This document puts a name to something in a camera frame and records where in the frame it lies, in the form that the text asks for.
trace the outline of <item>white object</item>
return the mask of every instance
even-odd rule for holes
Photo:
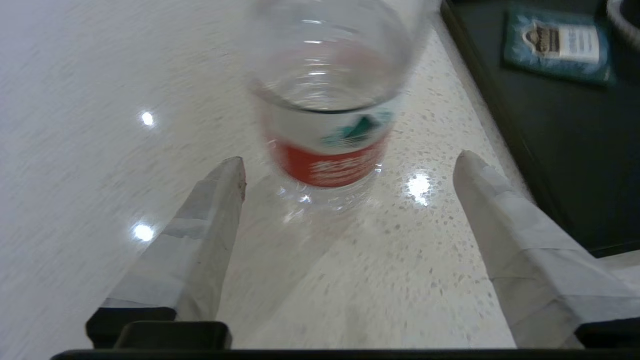
[[[582,348],[580,325],[640,317],[638,294],[478,155],[453,181],[519,347]]]

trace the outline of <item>quartz surface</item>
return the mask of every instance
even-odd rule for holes
[[[442,21],[366,203],[328,215],[274,195],[234,45],[244,4],[0,4],[0,358],[90,347],[87,319],[231,156],[248,174],[218,314],[235,348],[512,347],[455,159],[526,189]]]

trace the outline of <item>countertop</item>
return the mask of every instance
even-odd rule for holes
[[[0,357],[90,347],[85,322],[149,244],[136,226],[160,231],[231,156],[248,174],[218,314],[234,348],[512,347],[455,159],[526,188],[440,18],[366,205],[313,217],[272,192],[239,3],[0,5]]]

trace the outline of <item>plastic water bottle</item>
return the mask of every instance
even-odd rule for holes
[[[248,26],[250,90],[281,195],[345,208],[381,171],[410,32],[378,0],[258,0]]]

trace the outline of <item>white label on packet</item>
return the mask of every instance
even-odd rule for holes
[[[600,61],[600,41],[594,26],[559,26],[560,59],[584,63]]]
[[[595,26],[556,26],[534,21],[523,30],[522,40],[541,58],[582,63],[600,61],[600,41]]]

